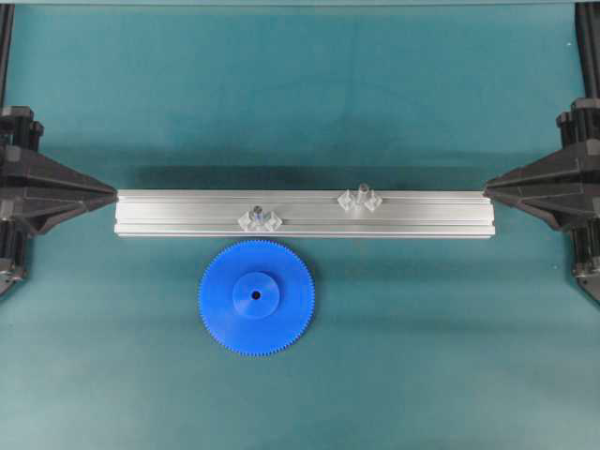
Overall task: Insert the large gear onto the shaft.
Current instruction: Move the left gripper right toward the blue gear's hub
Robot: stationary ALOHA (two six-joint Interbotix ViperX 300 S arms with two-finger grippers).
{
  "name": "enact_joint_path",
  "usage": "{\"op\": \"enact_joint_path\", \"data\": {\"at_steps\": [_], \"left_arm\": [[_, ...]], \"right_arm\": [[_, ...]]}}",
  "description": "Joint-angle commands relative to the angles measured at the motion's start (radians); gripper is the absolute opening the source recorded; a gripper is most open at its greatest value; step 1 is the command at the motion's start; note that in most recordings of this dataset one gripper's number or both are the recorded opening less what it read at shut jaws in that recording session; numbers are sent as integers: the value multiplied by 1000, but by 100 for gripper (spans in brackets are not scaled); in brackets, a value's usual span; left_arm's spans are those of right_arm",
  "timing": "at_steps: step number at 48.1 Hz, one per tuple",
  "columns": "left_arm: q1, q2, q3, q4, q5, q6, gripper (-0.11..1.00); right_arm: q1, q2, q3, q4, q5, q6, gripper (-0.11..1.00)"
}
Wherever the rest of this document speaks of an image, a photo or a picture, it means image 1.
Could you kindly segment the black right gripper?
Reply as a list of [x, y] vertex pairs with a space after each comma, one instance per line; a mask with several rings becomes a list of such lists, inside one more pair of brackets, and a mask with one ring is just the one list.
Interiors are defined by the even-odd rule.
[[[599, 141], [599, 98], [577, 98], [568, 112], [556, 119], [561, 134], [562, 147], [586, 141]], [[578, 175], [577, 180], [584, 188], [584, 199], [599, 200], [599, 168], [580, 174], [578, 154], [568, 149], [554, 152], [533, 163], [517, 167], [507, 173], [488, 180], [484, 195], [494, 202], [516, 208], [544, 221], [553, 231], [570, 231], [574, 249], [572, 270], [579, 288], [591, 300], [599, 299], [599, 212], [591, 218], [576, 217], [560, 211], [531, 206], [518, 198], [497, 195], [503, 188], [523, 188], [528, 185], [556, 183], [558, 180]]]

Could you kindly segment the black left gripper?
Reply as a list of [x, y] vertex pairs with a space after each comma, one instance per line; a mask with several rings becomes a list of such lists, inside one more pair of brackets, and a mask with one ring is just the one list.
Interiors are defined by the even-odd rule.
[[[30, 107], [1, 108], [1, 293], [8, 293], [26, 277], [29, 234], [46, 234], [67, 220], [117, 201], [114, 187], [38, 153], [43, 132]], [[9, 164], [16, 162], [18, 175], [10, 174]], [[24, 180], [29, 186], [87, 192], [68, 192], [64, 198], [27, 198], [18, 224], [13, 215]]]

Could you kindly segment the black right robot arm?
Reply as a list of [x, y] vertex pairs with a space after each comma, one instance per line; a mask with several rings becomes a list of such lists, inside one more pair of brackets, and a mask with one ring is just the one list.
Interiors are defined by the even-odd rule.
[[585, 96], [556, 118], [562, 147], [486, 182], [484, 195], [570, 236], [572, 274], [599, 304], [599, 4], [575, 5]]

